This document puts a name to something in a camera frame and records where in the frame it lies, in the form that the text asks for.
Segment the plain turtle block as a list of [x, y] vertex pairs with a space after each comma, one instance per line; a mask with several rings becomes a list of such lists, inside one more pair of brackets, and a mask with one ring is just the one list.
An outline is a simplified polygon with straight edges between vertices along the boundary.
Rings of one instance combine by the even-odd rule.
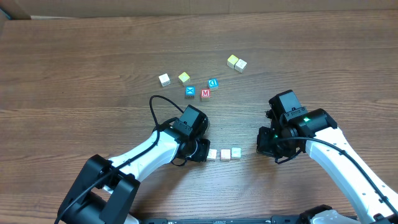
[[217, 154], [218, 154], [218, 151], [216, 149], [209, 149], [206, 159], [208, 161], [215, 161], [217, 159]]

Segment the red letter Y block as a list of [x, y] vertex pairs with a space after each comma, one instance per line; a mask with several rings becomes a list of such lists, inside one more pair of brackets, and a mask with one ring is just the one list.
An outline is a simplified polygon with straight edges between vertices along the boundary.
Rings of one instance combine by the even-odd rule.
[[220, 151], [220, 160], [221, 161], [230, 161], [231, 160], [231, 150], [230, 149], [222, 149]]

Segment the green letter V block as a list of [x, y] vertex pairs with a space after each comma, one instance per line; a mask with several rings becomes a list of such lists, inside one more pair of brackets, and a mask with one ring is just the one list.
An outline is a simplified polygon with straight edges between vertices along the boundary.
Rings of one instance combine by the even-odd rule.
[[242, 155], [242, 149], [239, 147], [233, 147], [231, 149], [231, 158], [232, 159], [240, 159]]

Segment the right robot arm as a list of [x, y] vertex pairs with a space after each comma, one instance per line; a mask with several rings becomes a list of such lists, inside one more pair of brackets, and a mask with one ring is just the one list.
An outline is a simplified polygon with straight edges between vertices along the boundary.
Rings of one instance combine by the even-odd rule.
[[300, 214], [298, 223], [397, 223], [397, 193], [360, 158], [323, 109], [307, 111], [292, 90], [269, 100], [270, 127], [259, 128], [257, 153], [283, 164], [301, 152], [316, 161], [354, 208], [357, 218], [327, 205]]

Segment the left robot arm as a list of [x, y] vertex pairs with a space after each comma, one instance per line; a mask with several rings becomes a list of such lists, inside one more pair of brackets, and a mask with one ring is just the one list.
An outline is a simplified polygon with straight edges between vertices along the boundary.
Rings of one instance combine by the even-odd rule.
[[141, 182], [153, 171], [178, 158], [204, 162], [210, 141], [205, 113], [188, 105], [180, 118], [156, 127], [151, 136], [130, 151], [110, 159], [89, 158], [58, 209], [65, 223], [138, 223], [130, 215]]

